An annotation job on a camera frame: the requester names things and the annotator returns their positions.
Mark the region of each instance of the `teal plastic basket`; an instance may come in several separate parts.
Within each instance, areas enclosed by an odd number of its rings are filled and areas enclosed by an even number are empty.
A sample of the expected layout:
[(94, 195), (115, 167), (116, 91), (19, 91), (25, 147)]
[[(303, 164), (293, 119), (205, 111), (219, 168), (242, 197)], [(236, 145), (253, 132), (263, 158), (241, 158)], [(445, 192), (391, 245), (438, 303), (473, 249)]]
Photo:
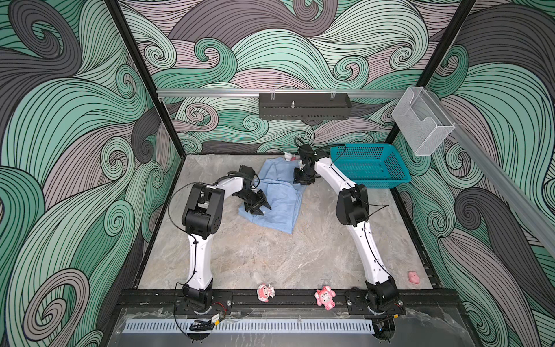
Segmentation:
[(367, 188), (394, 188), (411, 180), (401, 155), (390, 144), (347, 144), (332, 147), (330, 154), (335, 166)]

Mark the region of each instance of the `small pink toy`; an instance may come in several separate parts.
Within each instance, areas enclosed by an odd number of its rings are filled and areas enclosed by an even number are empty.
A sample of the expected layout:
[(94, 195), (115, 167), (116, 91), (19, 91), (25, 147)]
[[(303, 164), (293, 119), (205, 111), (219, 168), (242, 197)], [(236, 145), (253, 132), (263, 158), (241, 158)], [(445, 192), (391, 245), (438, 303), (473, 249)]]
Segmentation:
[(258, 292), (258, 300), (262, 301), (263, 303), (267, 303), (269, 297), (273, 298), (276, 295), (276, 291), (274, 290), (274, 287), (271, 284), (266, 285), (265, 283), (262, 283), (258, 287), (257, 292)]
[(416, 271), (408, 272), (408, 281), (414, 284), (420, 283), (420, 277), (418, 277), (418, 275), (416, 274)]
[(334, 296), (335, 292), (331, 290), (330, 286), (328, 285), (323, 286), (322, 290), (316, 290), (316, 293), (314, 293), (316, 304), (318, 304), (318, 306), (324, 305), (326, 307), (326, 310), (335, 307), (333, 299)]

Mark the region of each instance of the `wall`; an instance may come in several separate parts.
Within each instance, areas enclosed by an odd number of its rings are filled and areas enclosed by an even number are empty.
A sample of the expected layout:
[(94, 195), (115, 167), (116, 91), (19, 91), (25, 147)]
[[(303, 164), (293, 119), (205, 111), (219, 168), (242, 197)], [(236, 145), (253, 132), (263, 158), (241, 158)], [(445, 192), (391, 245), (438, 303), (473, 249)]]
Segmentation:
[[(555, 222), (555, 19), (549, 2), (472, 13), (429, 88)], [(431, 157), (395, 146), (412, 182), (398, 187), (444, 286), (456, 289), (485, 346), (552, 346), (555, 260), (457, 140)]]
[[(158, 88), (405, 89), (458, 1), (120, 0)], [(272, 152), (383, 142), (391, 100), (355, 99), (354, 118), (258, 118), (254, 98), (167, 98), (188, 152)]]
[(98, 345), (179, 158), (103, 0), (0, 2), (2, 345)]

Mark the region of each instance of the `gray marble surface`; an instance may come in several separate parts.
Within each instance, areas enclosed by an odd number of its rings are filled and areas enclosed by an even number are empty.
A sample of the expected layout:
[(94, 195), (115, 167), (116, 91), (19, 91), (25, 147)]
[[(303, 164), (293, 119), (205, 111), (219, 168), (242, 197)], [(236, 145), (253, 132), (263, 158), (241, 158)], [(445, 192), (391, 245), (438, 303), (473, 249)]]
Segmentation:
[[(190, 155), (176, 190), (193, 181), (212, 183), (239, 165), (257, 172), (265, 155)], [(171, 203), (171, 216), (180, 225), (190, 186)], [(238, 215), (242, 200), (230, 197), (224, 203), (220, 229), (215, 235), (211, 269), (214, 289), (255, 289), (262, 282), (276, 289), (364, 288), (364, 270), (347, 228), (335, 217), (337, 195), (323, 179), (306, 188), (299, 218), (289, 235), (260, 227)], [(369, 202), (390, 206), (377, 212), (370, 225), (380, 255), (399, 289), (431, 289), (430, 281), (388, 189), (369, 189)], [(174, 289), (187, 280), (189, 242), (187, 234), (174, 227), (168, 213), (160, 231), (139, 289)], [(416, 271), (420, 284), (408, 281), (407, 272)]]

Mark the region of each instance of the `blue fabric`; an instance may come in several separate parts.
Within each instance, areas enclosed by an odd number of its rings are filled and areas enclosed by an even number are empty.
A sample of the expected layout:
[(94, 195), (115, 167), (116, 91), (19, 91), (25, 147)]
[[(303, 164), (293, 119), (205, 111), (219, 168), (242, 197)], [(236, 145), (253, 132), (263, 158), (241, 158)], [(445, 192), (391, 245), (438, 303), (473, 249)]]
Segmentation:
[(245, 211), (244, 204), (241, 204), (239, 215), (254, 224), (292, 234), (301, 209), (302, 193), (306, 188), (305, 185), (293, 184), (293, 170), (298, 167), (298, 160), (266, 160), (258, 174), (258, 189), (266, 194), (272, 209), (261, 207), (260, 210), (265, 214), (255, 215)]

